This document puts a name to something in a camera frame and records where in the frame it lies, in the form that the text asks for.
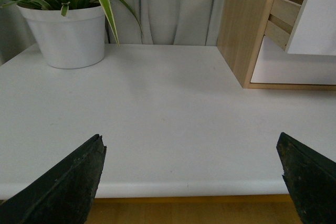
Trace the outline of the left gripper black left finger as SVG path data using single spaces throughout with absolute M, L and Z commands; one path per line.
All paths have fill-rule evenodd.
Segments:
M 1 223 L 85 223 L 107 148 L 94 135 L 24 190 L 1 204 Z

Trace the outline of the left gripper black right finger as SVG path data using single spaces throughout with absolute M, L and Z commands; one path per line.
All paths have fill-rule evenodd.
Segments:
M 276 149 L 302 223 L 335 223 L 335 162 L 284 132 Z

